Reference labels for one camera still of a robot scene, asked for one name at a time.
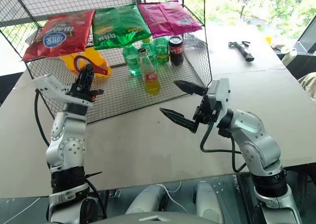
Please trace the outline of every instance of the bottle label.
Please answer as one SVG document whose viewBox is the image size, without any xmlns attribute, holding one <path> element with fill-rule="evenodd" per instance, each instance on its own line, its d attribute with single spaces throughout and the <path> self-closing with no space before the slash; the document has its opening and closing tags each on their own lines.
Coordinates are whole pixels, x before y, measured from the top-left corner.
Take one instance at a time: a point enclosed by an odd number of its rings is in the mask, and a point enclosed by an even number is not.
<svg viewBox="0 0 316 224">
<path fill-rule="evenodd" d="M 156 52 L 157 52 L 157 55 L 166 55 L 166 54 L 168 54 L 168 48 L 167 47 L 157 47 Z"/>
<path fill-rule="evenodd" d="M 181 54 L 183 52 L 183 44 L 180 46 L 169 46 L 170 47 L 170 53 L 174 55 Z"/>
<path fill-rule="evenodd" d="M 145 81 L 152 82 L 152 81 L 155 81 L 157 79 L 157 77 L 158 77 L 158 75 L 157 75 L 156 71 L 153 71 L 151 74 L 145 75 Z"/>
</svg>

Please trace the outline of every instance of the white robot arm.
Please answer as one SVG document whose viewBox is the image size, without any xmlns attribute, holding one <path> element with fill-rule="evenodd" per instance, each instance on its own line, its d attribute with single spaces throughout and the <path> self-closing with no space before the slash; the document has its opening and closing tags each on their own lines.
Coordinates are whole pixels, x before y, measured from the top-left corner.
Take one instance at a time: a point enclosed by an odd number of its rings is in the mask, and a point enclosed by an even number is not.
<svg viewBox="0 0 316 224">
<path fill-rule="evenodd" d="M 188 120 L 178 112 L 160 109 L 161 112 L 176 124 L 196 132 L 199 123 L 208 124 L 208 130 L 202 139 L 200 149 L 205 150 L 204 143 L 218 122 L 218 134 L 237 142 L 245 163 L 254 181 L 255 194 L 263 203 L 262 209 L 269 224 L 282 223 L 280 220 L 290 219 L 291 223 L 301 224 L 291 188 L 286 183 L 280 158 L 280 147 L 265 131 L 261 119 L 253 113 L 228 108 L 230 95 L 227 78 L 212 81 L 210 88 L 204 88 L 185 81 L 175 81 L 184 92 L 196 93 L 203 97 L 197 107 L 193 120 Z"/>
<path fill-rule="evenodd" d="M 96 95 L 103 93 L 102 90 L 90 91 L 92 80 L 93 68 L 87 65 L 72 85 L 64 86 L 53 75 L 33 81 L 46 98 L 64 105 L 55 117 L 46 151 L 53 192 L 49 196 L 49 222 L 79 224 L 97 219 L 98 205 L 87 197 L 89 186 L 83 167 L 85 115 Z"/>
</svg>

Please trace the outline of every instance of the yellow object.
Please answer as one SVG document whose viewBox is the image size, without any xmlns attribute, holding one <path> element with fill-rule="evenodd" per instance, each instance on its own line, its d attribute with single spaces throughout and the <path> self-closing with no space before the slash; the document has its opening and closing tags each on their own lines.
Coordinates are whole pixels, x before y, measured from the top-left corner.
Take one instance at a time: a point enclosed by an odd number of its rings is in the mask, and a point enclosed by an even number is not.
<svg viewBox="0 0 316 224">
<path fill-rule="evenodd" d="M 145 89 L 147 93 L 152 95 L 156 95 L 160 92 L 157 72 L 154 71 L 153 73 L 145 76 Z"/>
<path fill-rule="evenodd" d="M 271 43 L 272 43 L 272 37 L 266 36 L 266 37 L 265 37 L 265 40 L 267 41 L 267 43 L 268 43 L 269 45 L 271 45 Z"/>
<path fill-rule="evenodd" d="M 89 47 L 83 52 L 60 56 L 60 58 L 65 62 L 67 68 L 70 71 L 72 71 L 74 74 L 76 74 L 76 75 L 78 74 L 78 72 L 76 71 L 76 69 L 74 67 L 74 58 L 77 55 L 85 56 L 86 58 L 91 60 L 96 66 L 99 66 L 99 67 L 101 67 L 103 69 L 108 70 L 108 74 L 107 75 L 96 74 L 97 77 L 108 78 L 110 76 L 111 71 L 112 71 L 111 67 L 107 65 L 107 61 L 101 56 L 99 51 L 95 50 L 93 47 Z M 80 60 L 80 62 L 79 62 L 80 69 L 83 68 L 85 65 L 86 65 L 86 61 L 85 60 Z"/>
<path fill-rule="evenodd" d="M 145 39 L 142 39 L 142 42 L 143 42 L 143 43 L 148 43 L 148 42 L 150 42 L 150 37 L 145 38 Z"/>
</svg>

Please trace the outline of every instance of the black cable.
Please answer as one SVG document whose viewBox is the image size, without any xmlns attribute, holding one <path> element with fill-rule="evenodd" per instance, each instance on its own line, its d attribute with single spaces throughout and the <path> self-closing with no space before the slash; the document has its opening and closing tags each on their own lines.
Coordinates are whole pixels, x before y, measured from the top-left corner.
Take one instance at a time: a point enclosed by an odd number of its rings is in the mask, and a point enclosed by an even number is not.
<svg viewBox="0 0 316 224">
<path fill-rule="evenodd" d="M 199 146 L 199 148 L 201 149 L 201 151 L 202 151 L 202 152 L 233 152 L 232 150 L 228 150 L 228 149 L 204 149 L 204 144 L 205 144 L 205 142 L 206 142 L 206 140 L 207 140 L 209 134 L 211 133 L 211 130 L 212 130 L 213 126 L 214 126 L 214 122 L 212 122 L 212 123 L 209 125 L 209 127 L 208 127 L 206 133 L 204 134 L 204 136 L 203 136 L 203 138 L 202 138 L 201 144 L 200 144 L 200 146 Z"/>
<path fill-rule="evenodd" d="M 43 97 L 43 94 L 40 93 L 39 95 L 40 95 L 41 99 L 43 100 L 43 103 L 44 103 L 44 105 L 46 106 L 46 108 L 47 108 L 48 112 L 50 113 L 51 117 L 53 118 L 53 120 L 55 120 L 55 116 L 54 116 L 53 113 L 51 112 L 51 109 L 49 108 L 49 106 L 48 106 L 48 104 L 47 104 L 45 98 Z"/>
<path fill-rule="evenodd" d="M 91 189 L 93 190 L 93 192 L 95 193 L 95 195 L 97 196 L 99 202 L 100 202 L 100 205 L 101 205 L 101 209 L 102 209 L 102 213 L 103 213 L 103 219 L 106 219 L 107 218 L 107 210 L 105 209 L 104 205 L 103 205 L 103 202 L 101 200 L 101 197 L 100 197 L 100 194 L 97 190 L 97 188 L 93 185 L 93 183 L 91 183 L 90 180 L 88 180 L 87 178 L 85 178 L 85 181 L 88 183 L 88 185 L 91 187 Z"/>
<path fill-rule="evenodd" d="M 40 91 L 38 89 L 36 89 L 36 94 L 35 94 L 35 99 L 34 99 L 34 115 L 35 115 L 36 124 L 39 127 L 40 135 L 43 138 L 45 144 L 49 147 L 49 142 L 45 137 L 45 134 L 44 134 L 44 131 L 43 131 L 43 128 L 40 124 L 40 119 L 39 119 L 39 112 L 38 112 L 39 95 L 40 95 Z"/>
<path fill-rule="evenodd" d="M 201 149 L 202 152 L 231 152 L 232 153 L 232 167 L 233 167 L 233 171 L 238 173 L 240 172 L 245 166 L 246 163 L 242 164 L 238 169 L 236 169 L 236 164 L 235 164 L 235 154 L 241 154 L 240 151 L 236 151 L 235 150 L 235 141 L 233 139 L 233 137 L 231 137 L 231 141 L 232 141 L 232 150 L 228 150 L 228 149 L 204 149 L 204 144 L 209 136 L 209 134 L 211 133 L 211 130 L 214 126 L 214 122 L 212 122 L 209 127 L 207 128 L 206 133 L 204 134 L 201 144 L 199 146 L 199 148 Z"/>
<path fill-rule="evenodd" d="M 235 171 L 236 173 L 240 172 L 243 168 L 245 168 L 246 163 L 242 164 L 238 169 L 236 169 L 236 161 L 235 161 L 235 153 L 237 153 L 235 151 L 235 140 L 233 139 L 233 137 L 231 137 L 231 141 L 232 141 L 232 167 L 233 167 L 233 171 Z"/>
</svg>

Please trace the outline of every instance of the white cable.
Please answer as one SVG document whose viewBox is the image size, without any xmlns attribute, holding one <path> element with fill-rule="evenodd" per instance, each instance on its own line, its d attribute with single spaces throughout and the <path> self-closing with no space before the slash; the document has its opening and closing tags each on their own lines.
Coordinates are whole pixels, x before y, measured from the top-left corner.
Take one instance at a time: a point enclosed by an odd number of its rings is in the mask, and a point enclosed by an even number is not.
<svg viewBox="0 0 316 224">
<path fill-rule="evenodd" d="M 176 190 L 174 190 L 174 191 L 170 191 L 170 190 L 168 190 L 168 191 L 169 191 L 169 193 L 175 193 L 175 192 L 177 192 L 177 191 L 179 190 L 179 188 L 181 188 L 181 185 L 182 185 L 182 181 L 180 181 L 179 187 L 177 187 L 177 189 L 176 189 Z"/>
<path fill-rule="evenodd" d="M 12 219 L 16 218 L 18 215 L 20 215 L 21 213 L 23 213 L 25 210 L 27 210 L 28 208 L 30 208 L 33 204 L 35 204 L 40 198 L 37 198 L 37 200 L 35 200 L 33 203 L 31 203 L 29 206 L 27 206 L 25 209 L 23 209 L 21 212 L 19 212 L 18 214 L 14 215 L 12 218 L 10 218 L 9 220 L 7 220 L 6 222 L 4 222 L 3 224 L 7 224 L 9 221 L 11 221 Z"/>
<path fill-rule="evenodd" d="M 175 201 L 175 200 L 170 196 L 170 193 L 169 193 L 169 191 L 167 190 L 166 186 L 161 185 L 161 184 L 157 184 L 157 185 L 163 187 L 163 188 L 166 190 L 166 192 L 167 192 L 167 194 L 168 194 L 168 196 L 169 196 L 169 198 L 171 199 L 172 202 L 174 202 L 174 203 L 177 204 L 179 207 L 181 207 L 186 213 L 190 214 L 190 213 L 188 212 L 188 210 L 186 210 L 180 203 L 178 203 L 177 201 Z"/>
</svg>

